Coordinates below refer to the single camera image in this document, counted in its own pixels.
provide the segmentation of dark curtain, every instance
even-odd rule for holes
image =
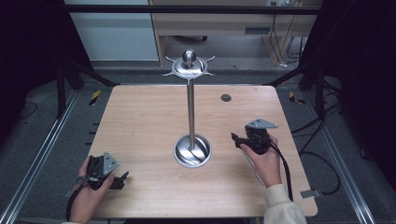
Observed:
[[[353,2],[332,38],[319,55],[325,76],[342,82],[340,100],[346,119],[368,158],[374,159],[389,183],[396,189],[396,162],[393,140],[396,134],[396,17],[394,1],[324,1],[323,6]],[[318,17],[308,38],[303,59],[313,57],[326,29],[338,21],[335,17]],[[306,75],[315,76],[317,71]]]
[[[60,62],[73,59],[93,70],[69,13],[44,10],[43,4],[13,0],[0,5],[0,144],[23,109],[26,94],[55,80]]]

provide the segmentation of stand top piece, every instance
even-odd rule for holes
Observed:
[[[198,78],[203,75],[213,74],[207,72],[207,62],[213,60],[215,57],[208,59],[207,61],[196,56],[192,49],[186,49],[181,58],[172,60],[165,57],[167,60],[173,62],[172,72],[165,74],[164,76],[175,75],[181,78],[187,79],[187,85],[190,85],[190,80]]]

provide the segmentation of wall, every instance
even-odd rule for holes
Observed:
[[[68,5],[148,5],[147,0],[64,0]],[[70,13],[91,61],[158,61],[151,17],[128,13]]]

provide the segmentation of left hand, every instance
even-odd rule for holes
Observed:
[[[88,157],[81,165],[78,170],[78,176],[84,176],[87,174],[87,167],[90,158]],[[70,213],[70,222],[77,223],[88,223],[93,213],[95,212],[99,203],[105,197],[107,190],[110,188],[111,184],[114,181],[114,174],[111,174],[104,181],[103,185],[98,189],[91,189],[90,186],[85,186],[81,189],[78,196],[73,202],[71,213]]]

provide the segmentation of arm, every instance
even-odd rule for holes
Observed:
[[[82,163],[81,168],[79,168],[78,176],[84,176],[87,174],[87,167],[89,158],[87,158],[84,163]],[[91,189],[90,186],[85,186],[81,189],[76,199],[73,201],[73,205],[70,212],[70,222],[65,223],[88,223],[93,216],[97,206],[105,197],[107,190],[113,183],[114,175],[111,174],[105,180],[101,188],[98,190]]]
[[[277,145],[277,139],[272,135],[270,138]],[[256,172],[266,187],[267,210],[264,223],[306,223],[303,211],[289,199],[282,184],[279,156],[275,150],[269,148],[266,153],[258,155],[247,145],[241,144],[241,149],[253,162]]]

